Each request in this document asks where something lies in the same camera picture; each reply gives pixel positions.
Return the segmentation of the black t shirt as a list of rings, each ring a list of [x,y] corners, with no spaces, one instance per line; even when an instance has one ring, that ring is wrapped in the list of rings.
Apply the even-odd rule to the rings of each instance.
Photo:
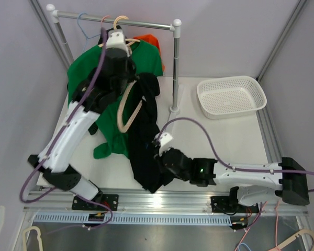
[[[144,190],[155,193],[161,186],[168,185],[173,176],[162,174],[154,160],[152,141],[160,132],[157,125],[158,109],[156,96],[160,94],[159,81],[151,73],[138,74],[130,98],[137,106],[140,99],[143,105],[133,124],[127,131],[128,154],[134,179]]]

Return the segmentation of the beige plastic hanger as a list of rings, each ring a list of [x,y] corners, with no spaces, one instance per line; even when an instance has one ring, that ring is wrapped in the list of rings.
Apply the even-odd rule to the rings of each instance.
[[[127,85],[119,103],[117,110],[117,127],[121,133],[126,133],[129,130],[143,105],[143,100],[140,99],[137,106],[134,108],[134,103],[130,98],[130,92],[136,82],[137,81],[133,81]]]
[[[103,35],[101,35],[102,37],[102,41],[98,42],[98,46],[101,48],[103,47],[103,45],[106,44],[107,40],[110,38],[110,36],[116,32],[116,31],[123,31],[123,29],[121,27],[118,28],[118,22],[120,20],[128,20],[129,18],[125,15],[120,15],[118,17],[115,18],[114,22],[113,22],[113,28],[106,30],[106,38],[103,38]],[[124,36],[125,39],[125,44],[128,48],[130,48],[134,43],[139,43],[141,42],[141,40],[139,39],[134,39],[134,38],[127,38],[126,36]]]

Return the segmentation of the green t shirt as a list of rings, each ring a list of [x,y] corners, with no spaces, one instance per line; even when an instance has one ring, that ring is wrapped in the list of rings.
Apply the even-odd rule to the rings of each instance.
[[[163,66],[158,48],[144,40],[135,42],[132,46],[132,59],[136,64],[137,73],[151,73],[155,76],[163,75]],[[94,71],[99,64],[99,58],[102,49],[96,45],[82,53],[68,69],[68,96],[69,101],[72,100],[73,93],[78,87],[78,84],[94,75]],[[95,159],[108,157],[112,153],[123,154],[126,157],[128,154],[128,135],[121,133],[117,126],[117,110],[121,97],[112,104],[96,121],[98,129],[104,135],[106,142],[100,144],[93,150]]]

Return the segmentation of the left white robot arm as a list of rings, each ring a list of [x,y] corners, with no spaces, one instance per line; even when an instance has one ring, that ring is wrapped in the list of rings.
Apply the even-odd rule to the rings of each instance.
[[[91,210],[102,205],[100,189],[76,171],[70,159],[84,134],[124,92],[128,80],[135,74],[127,48],[103,48],[98,66],[72,94],[66,119],[57,134],[41,153],[28,158],[49,184],[83,197],[84,204]]]

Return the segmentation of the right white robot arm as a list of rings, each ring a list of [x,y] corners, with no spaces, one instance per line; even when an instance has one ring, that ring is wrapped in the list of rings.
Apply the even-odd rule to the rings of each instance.
[[[290,157],[278,163],[227,167],[214,158],[190,158],[171,147],[154,159],[162,172],[192,185],[230,186],[228,207],[235,212],[274,198],[295,206],[310,203],[306,171]]]

